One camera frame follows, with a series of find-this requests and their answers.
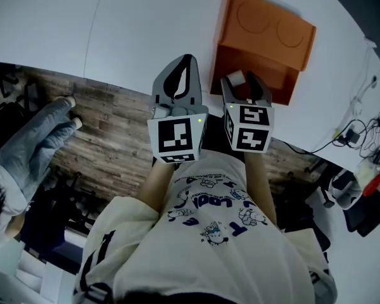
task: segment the orange box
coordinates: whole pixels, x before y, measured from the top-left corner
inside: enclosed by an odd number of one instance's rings
[[[210,93],[222,94],[220,79],[242,70],[257,74],[273,102],[288,105],[300,71],[310,57],[316,28],[294,13],[264,0],[222,0],[214,38]],[[237,87],[248,98],[247,86]]]

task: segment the person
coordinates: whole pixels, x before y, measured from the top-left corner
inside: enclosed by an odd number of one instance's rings
[[[57,98],[0,149],[0,245],[21,231],[54,153],[82,126],[79,118],[67,118],[75,105],[71,96]]]
[[[208,117],[200,160],[156,161],[136,198],[115,197],[100,214],[75,303],[336,301],[313,230],[277,228],[262,155],[231,152],[219,120]]]

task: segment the white cube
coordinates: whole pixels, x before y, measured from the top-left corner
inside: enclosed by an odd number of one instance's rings
[[[274,109],[255,104],[225,106],[225,132],[234,151],[265,153],[274,125]]]
[[[198,160],[206,118],[202,113],[148,120],[153,156],[164,163]]]

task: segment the white tabletop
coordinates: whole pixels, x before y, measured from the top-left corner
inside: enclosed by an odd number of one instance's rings
[[[367,45],[353,18],[337,0],[269,0],[317,27],[307,69],[300,73],[289,106],[275,105],[273,136],[307,151],[330,141],[350,99],[365,78]],[[222,97],[207,92],[213,33],[220,0],[100,0],[87,53],[85,77],[151,94],[152,83],[174,58],[193,54],[199,66],[203,103],[222,114]],[[368,79],[380,73],[370,51]],[[359,117],[380,111],[380,80],[369,90]],[[329,146],[318,153],[354,171],[358,151]]]
[[[317,27],[307,69],[289,106],[275,104],[273,136],[312,151],[330,141],[367,72],[380,61],[337,0],[269,0]],[[151,94],[174,58],[193,54],[203,103],[222,114],[222,97],[208,94],[213,34],[220,0],[0,0],[0,61],[84,76]],[[380,79],[364,97],[367,122],[380,112]],[[319,156],[354,171],[358,151],[329,146]]]

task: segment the floor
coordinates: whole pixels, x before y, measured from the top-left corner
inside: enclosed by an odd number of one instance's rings
[[[135,197],[152,161],[146,121],[150,118],[145,94],[89,79],[57,72],[22,68],[32,77],[47,100],[73,95],[73,109],[81,116],[83,127],[54,156],[51,166],[73,175],[81,172],[79,187],[95,191],[111,200],[114,196]],[[284,143],[272,139],[264,155],[272,192],[280,193],[292,175],[300,182],[312,182],[318,173],[304,169],[316,162],[316,156],[298,155]]]

